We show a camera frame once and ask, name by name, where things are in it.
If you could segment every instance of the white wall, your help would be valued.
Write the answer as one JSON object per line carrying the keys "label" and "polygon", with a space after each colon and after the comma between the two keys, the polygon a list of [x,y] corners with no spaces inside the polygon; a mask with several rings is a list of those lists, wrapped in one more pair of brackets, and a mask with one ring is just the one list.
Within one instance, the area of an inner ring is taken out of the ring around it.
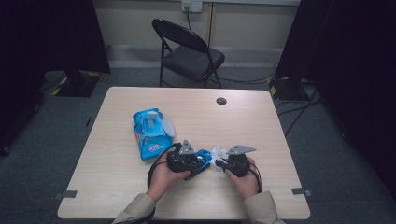
{"label": "white wall", "polygon": [[[163,18],[188,26],[179,1],[94,0],[106,45],[160,46],[151,26]],[[191,13],[191,29],[212,47],[283,49],[298,6],[203,3],[202,13]]]}

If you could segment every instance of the sleeve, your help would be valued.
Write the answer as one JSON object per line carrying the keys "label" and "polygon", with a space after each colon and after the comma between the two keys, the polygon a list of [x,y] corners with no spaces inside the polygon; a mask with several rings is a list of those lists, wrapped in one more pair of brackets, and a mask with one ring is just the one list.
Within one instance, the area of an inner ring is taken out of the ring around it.
{"label": "sleeve", "polygon": [[247,198],[243,205],[253,224],[285,224],[277,217],[275,202],[269,191]]}
{"label": "sleeve", "polygon": [[154,215],[155,202],[147,194],[138,194],[128,206],[119,213],[113,223],[134,220],[150,220]]}

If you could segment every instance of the chair seat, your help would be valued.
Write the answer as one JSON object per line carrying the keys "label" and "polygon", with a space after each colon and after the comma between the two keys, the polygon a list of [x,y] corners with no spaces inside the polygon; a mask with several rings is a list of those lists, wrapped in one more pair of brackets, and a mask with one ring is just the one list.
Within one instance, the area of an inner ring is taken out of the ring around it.
{"label": "chair seat", "polygon": [[[215,69],[219,68],[224,63],[224,54],[215,49],[209,51]],[[210,75],[207,71],[209,64],[207,55],[183,46],[163,57],[162,64],[167,69],[197,82],[204,81],[205,77]]]}

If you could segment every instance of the black folding chair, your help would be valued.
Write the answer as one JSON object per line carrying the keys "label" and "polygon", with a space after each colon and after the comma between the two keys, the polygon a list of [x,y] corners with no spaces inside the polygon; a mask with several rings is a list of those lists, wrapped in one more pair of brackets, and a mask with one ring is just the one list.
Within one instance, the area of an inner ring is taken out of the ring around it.
{"label": "black folding chair", "polygon": [[[204,82],[204,88],[208,80],[218,83],[222,88],[216,70],[224,63],[223,53],[209,48],[206,42],[192,30],[170,21],[154,19],[152,27],[162,41],[160,87],[163,83],[172,87],[163,81],[165,67],[195,82]],[[165,39],[179,44],[179,47],[172,50]],[[212,74],[216,80],[209,79]]]}

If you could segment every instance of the person's left hand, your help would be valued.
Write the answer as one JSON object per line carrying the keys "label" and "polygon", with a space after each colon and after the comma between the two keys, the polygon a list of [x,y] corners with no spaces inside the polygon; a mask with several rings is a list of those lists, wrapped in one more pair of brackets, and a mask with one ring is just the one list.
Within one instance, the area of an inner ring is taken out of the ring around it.
{"label": "person's left hand", "polygon": [[190,171],[185,171],[181,173],[175,173],[169,170],[168,165],[166,163],[166,157],[169,151],[163,154],[163,156],[158,160],[157,167],[154,169],[154,172],[151,177],[151,183],[148,188],[146,194],[152,198],[155,202],[158,202],[161,197],[168,191],[174,184],[179,180],[187,177],[190,174]]}

